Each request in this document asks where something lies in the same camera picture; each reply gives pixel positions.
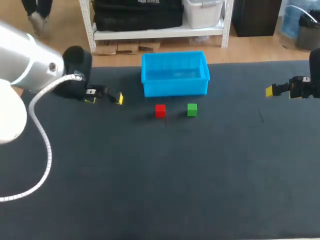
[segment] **black pants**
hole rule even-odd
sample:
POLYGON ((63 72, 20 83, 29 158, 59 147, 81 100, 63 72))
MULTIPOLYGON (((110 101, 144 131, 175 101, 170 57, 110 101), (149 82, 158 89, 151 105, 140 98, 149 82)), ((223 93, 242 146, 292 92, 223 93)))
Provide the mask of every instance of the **black pants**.
POLYGON ((49 16, 53 0, 21 0, 28 16, 38 12, 44 19, 49 16))

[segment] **white plastic storage box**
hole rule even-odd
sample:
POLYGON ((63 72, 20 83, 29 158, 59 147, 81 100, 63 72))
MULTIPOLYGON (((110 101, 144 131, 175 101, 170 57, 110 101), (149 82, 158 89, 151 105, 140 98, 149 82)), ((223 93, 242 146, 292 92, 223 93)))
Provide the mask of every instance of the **white plastic storage box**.
POLYGON ((218 25, 225 0, 183 0, 184 12, 193 29, 218 25))

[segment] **black cabinet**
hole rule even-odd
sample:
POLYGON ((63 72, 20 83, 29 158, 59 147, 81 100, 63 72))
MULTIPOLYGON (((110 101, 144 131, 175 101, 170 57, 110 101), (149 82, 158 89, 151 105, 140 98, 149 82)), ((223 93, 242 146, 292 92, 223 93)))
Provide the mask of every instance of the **black cabinet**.
POLYGON ((232 23, 239 37, 272 36, 282 0, 234 0, 232 23))

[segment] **blue plastic bin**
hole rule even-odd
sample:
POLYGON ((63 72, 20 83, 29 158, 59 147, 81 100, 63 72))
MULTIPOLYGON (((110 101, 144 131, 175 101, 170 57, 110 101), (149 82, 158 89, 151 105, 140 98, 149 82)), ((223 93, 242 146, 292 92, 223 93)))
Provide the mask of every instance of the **blue plastic bin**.
POLYGON ((142 56, 145 97, 206 95, 210 73, 203 51, 147 53, 142 56))

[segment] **person's leg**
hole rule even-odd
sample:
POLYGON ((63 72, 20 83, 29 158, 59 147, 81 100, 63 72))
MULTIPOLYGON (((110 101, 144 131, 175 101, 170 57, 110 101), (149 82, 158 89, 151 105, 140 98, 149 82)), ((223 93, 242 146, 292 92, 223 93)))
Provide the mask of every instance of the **person's leg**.
POLYGON ((52 1, 53 0, 38 0, 38 6, 36 11, 46 19, 50 12, 51 12, 51 7, 52 7, 52 1))
POLYGON ((45 34, 45 26, 47 17, 51 12, 53 0, 37 0, 36 11, 29 16, 35 34, 43 36, 45 34))
POLYGON ((32 13, 34 13, 37 10, 36 0, 21 0, 21 1, 28 16, 30 16, 32 13))

